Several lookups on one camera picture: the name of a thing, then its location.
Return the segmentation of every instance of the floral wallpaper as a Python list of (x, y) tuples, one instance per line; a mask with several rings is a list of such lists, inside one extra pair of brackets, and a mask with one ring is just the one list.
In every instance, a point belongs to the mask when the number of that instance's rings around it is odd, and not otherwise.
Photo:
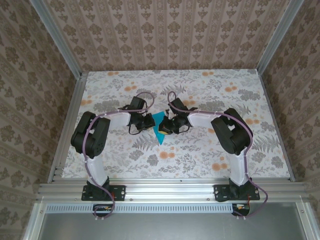
[(289, 0), (45, 0), (82, 71), (256, 68)]
[(320, 217), (320, 2), (305, 0), (263, 73), (298, 181)]
[(0, 239), (17, 240), (47, 181), (75, 79), (28, 0), (0, 1)]
[[(130, 103), (140, 92), (151, 92), (156, 114), (168, 109), (167, 94), (175, 91), (188, 107), (223, 112), (234, 108), (252, 129), (248, 172), (255, 178), (288, 178), (289, 171), (255, 69), (148, 70), (89, 72), (76, 125), (86, 111), (102, 114)], [(141, 96), (149, 104), (151, 97)], [(154, 130), (129, 135), (127, 126), (109, 130), (99, 157), (110, 178), (228, 178), (231, 157), (213, 128), (191, 127), (166, 135), (162, 145)], [(63, 178), (88, 177), (82, 154), (70, 146)]]

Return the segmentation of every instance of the aluminum frame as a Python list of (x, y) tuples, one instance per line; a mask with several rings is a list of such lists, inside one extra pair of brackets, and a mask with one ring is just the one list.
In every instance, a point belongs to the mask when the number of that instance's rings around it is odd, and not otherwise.
[(287, 33), (288, 28), (293, 22), (303, 2), (304, 0), (294, 0), (289, 2), (288, 7), (286, 8), (284, 14), (282, 15), (278, 23), (278, 26), (276, 27), (256, 67), (260, 75), (262, 75), (266, 70), (270, 60), (272, 59), (282, 39)]
[(47, 180), (48, 183), (52, 182), (56, 167), (65, 166), (68, 150), (70, 147), (70, 139), (75, 129), (81, 99), (86, 88), (88, 74), (88, 72), (82, 73), (81, 79), (75, 84), (74, 92), (62, 128), (61, 137), (56, 148), (50, 174)]
[(271, 114), (271, 117), (272, 117), (272, 120), (273, 120), (274, 128), (275, 128), (276, 134), (278, 135), (278, 138), (279, 138), (280, 146), (281, 146), (281, 149), (282, 149), (282, 152), (283, 152), (283, 155), (284, 155), (284, 160), (285, 160), (285, 163), (286, 163), (286, 165), (288, 167), (288, 170), (289, 170), (290, 179), (291, 179), (291, 181), (295, 182), (296, 181), (295, 175), (294, 175), (294, 172), (292, 171), (292, 168), (291, 168), (291, 164), (290, 164), (290, 161), (289, 161), (289, 158), (288, 158), (288, 155), (287, 155), (285, 144), (284, 144), (284, 141), (282, 140), (282, 137), (281, 137), (281, 134), (280, 134), (280, 130), (279, 130), (279, 127), (278, 127), (278, 124), (277, 124), (277, 120), (276, 120), (274, 111), (273, 111), (273, 109), (271, 107), (270, 99), (269, 99), (269, 96), (267, 94), (267, 90), (266, 90), (264, 81), (262, 79), (261, 74), (260, 73), (258, 73), (258, 74), (259, 74), (260, 82), (261, 82), (261, 85), (262, 85), (263, 93), (264, 93), (264, 96), (265, 96), (265, 99), (266, 99), (266, 102), (268, 104), (269, 111), (270, 111), (270, 114)]
[(30, 0), (30, 2), (33, 5), (36, 12), (38, 13), (45, 28), (50, 33), (55, 45), (58, 47), (60, 53), (62, 54), (66, 64), (69, 66), (75, 79), (79, 81), (81, 77), (81, 67), (75, 59), (72, 49), (70, 49), (68, 44), (66, 43), (63, 37), (63, 33), (59, 30), (53, 17), (51, 16), (50, 10), (47, 8), (45, 1)]
[[(260, 81), (267, 100), (267, 104), (275, 125), (276, 132), (284, 153), (289, 169), (290, 178), (254, 178), (253, 181), (265, 189), (269, 194), (270, 203), (296, 203), (299, 210), (299, 218), (308, 240), (319, 239), (320, 233), (315, 216), (311, 210), (308, 196), (305, 192), (303, 182), (295, 182), (289, 159), (284, 149), (284, 144), (273, 114), (271, 104), (266, 93), (261, 76)], [(71, 204), (74, 206), (83, 203), (111, 203), (106, 201), (81, 201), (83, 186), (86, 184), (84, 178), (62, 178), (64, 165), (70, 146), (69, 139), (73, 133), (78, 111), (85, 90), (88, 73), (81, 76), (77, 82), (74, 94), (71, 99), (67, 118), (63, 126), (63, 132), (54, 157), (48, 183), (41, 184), (38, 190), (36, 203), (26, 230), (25, 240), (38, 239), (41, 226), (46, 214), (48, 204)], [(126, 198), (122, 204), (217, 204), (214, 197), (213, 185), (228, 184), (226, 178), (194, 178), (194, 179), (110, 179), (113, 185), (126, 185)], [(263, 192), (260, 192), (262, 203), (265, 199)], [(224, 203), (244, 203), (245, 201), (226, 201)]]
[[(320, 239), (320, 232), (311, 209), (307, 193), (302, 182), (291, 182), (287, 178), (256, 178), (253, 179), (269, 194), (270, 203), (296, 203), (299, 218), (308, 240)], [(126, 185), (126, 199), (122, 205), (149, 204), (183, 206), (185, 204), (219, 204), (214, 199), (213, 185), (226, 184), (224, 178), (212, 179), (111, 179), (111, 184)], [(108, 201), (81, 201), (82, 187), (86, 179), (55, 180), (41, 184), (36, 203), (33, 207), (24, 240), (36, 240), (45, 217), (47, 205), (69, 204), (81, 206), (87, 204), (109, 204)], [(263, 202), (265, 195), (260, 193)]]

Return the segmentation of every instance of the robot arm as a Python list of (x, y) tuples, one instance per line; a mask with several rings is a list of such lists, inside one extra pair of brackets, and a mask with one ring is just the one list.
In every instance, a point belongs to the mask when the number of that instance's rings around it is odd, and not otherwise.
[[(188, 108), (179, 98), (173, 100), (171, 104), (177, 109), (188, 111)], [(168, 116), (165, 116), (159, 125), (159, 132), (163, 134), (179, 134), (181, 133), (180, 128), (182, 126), (187, 126), (188, 129), (190, 127), (213, 128), (221, 146), (230, 154), (230, 180), (237, 186), (242, 186), (247, 183), (244, 151), (250, 144), (250, 137), (238, 122), (226, 116), (198, 112), (195, 107), (190, 109), (190, 111), (194, 111), (194, 113), (177, 111), (172, 107), (170, 107), (170, 109), (174, 117), (169, 119)], [(241, 121), (249, 129), (248, 125), (235, 109), (229, 108), (224, 113)]]
[[(134, 96), (130, 105), (126, 105), (121, 110), (141, 110), (145, 101)], [(92, 112), (85, 112), (71, 138), (71, 145), (75, 147), (77, 153), (83, 153), (84, 137), (91, 121), (96, 117)], [(104, 170), (103, 159), (100, 156), (106, 145), (108, 131), (121, 126), (135, 125), (138, 133), (155, 126), (155, 121), (151, 113), (143, 115), (139, 112), (117, 112), (98, 118), (95, 121), (92, 132), (90, 131), (85, 143), (85, 153), (89, 157), (87, 166), (94, 180), (104, 186), (109, 183), (109, 177)]]

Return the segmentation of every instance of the patterned wall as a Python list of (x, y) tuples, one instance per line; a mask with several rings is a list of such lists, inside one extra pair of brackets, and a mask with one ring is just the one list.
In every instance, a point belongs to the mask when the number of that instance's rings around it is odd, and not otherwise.
[(28, 223), (47, 181), (74, 89), (63, 57), (28, 0), (0, 1), (0, 239)]
[(320, 1), (304, 1), (262, 78), (295, 176), (320, 217)]
[(45, 0), (83, 71), (253, 69), (289, 0)]

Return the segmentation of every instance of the gray metal panel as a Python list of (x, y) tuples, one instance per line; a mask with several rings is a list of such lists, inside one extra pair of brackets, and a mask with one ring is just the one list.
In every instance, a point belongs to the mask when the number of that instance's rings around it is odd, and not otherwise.
[[(46, 214), (91, 214), (93, 203), (48, 203)], [(231, 203), (134, 203), (117, 202), (115, 214), (197, 214), (232, 213)]]
[(229, 213), (46, 214), (40, 240), (306, 240), (295, 203), (270, 203), (256, 216)]
[(266, 70), (268, 63), (275, 54), (279, 44), (284, 38), (289, 26), (294, 20), (298, 10), (300, 9), (304, 0), (291, 0), (288, 7), (286, 8), (278, 26), (276, 27), (268, 46), (265, 48), (265, 51), (257, 65), (257, 70), (260, 75)]
[(43, 22), (45, 28), (50, 33), (55, 45), (58, 47), (60, 53), (62, 54), (66, 64), (68, 64), (70, 70), (72, 71), (75, 79), (80, 80), (81, 68), (78, 65), (72, 50), (68, 47), (63, 35), (60, 33), (58, 27), (55, 24), (49, 10), (46, 7), (45, 1), (43, 0), (30, 0), (34, 9), (38, 13), (41, 21)]

